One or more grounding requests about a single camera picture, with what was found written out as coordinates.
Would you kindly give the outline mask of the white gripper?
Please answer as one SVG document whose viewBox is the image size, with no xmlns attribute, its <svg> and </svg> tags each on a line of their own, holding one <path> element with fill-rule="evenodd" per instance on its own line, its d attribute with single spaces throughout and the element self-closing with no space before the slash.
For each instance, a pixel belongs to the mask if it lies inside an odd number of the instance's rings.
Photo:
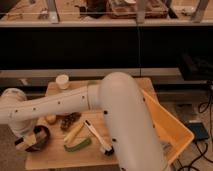
<svg viewBox="0 0 213 171">
<path fill-rule="evenodd" d="M 38 137 L 40 136 L 39 133 L 33 133 L 35 126 L 23 126 L 23 125 L 17 125 L 13 127 L 13 133 L 17 137 L 24 137 L 27 136 L 28 144 L 29 145 L 35 145 L 38 141 Z"/>
</svg>

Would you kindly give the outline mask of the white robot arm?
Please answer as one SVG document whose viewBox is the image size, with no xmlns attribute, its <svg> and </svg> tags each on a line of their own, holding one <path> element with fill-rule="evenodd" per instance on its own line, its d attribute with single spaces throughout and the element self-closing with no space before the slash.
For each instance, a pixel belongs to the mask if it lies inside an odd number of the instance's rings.
<svg viewBox="0 0 213 171">
<path fill-rule="evenodd" d="M 23 101 L 22 96 L 17 89 L 4 92 L 0 124 L 100 109 L 121 171 L 170 171 L 144 96 L 130 75 L 111 73 L 98 84 L 36 100 Z"/>
</svg>

